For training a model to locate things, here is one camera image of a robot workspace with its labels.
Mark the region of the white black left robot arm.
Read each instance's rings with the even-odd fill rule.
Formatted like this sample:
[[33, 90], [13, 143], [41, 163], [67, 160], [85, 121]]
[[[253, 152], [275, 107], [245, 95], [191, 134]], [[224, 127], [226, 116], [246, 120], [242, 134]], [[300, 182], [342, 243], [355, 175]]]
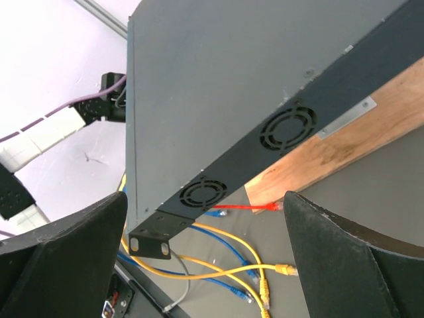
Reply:
[[53, 146], [102, 119], [125, 122], [125, 74], [102, 75], [101, 91], [78, 97], [1, 138], [1, 218], [25, 233], [49, 223], [15, 173]]

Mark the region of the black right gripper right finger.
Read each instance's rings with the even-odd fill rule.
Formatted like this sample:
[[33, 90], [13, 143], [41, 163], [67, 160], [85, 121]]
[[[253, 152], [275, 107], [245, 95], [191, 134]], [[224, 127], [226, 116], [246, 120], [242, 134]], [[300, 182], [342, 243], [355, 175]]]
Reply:
[[294, 191], [284, 196], [284, 215], [310, 317], [423, 316], [423, 247]]

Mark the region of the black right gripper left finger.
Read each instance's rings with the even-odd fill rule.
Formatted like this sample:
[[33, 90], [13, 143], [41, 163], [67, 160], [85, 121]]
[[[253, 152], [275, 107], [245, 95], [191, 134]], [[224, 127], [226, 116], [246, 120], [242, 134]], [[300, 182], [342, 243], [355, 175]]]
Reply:
[[117, 191], [1, 241], [1, 316], [100, 317], [127, 207]]

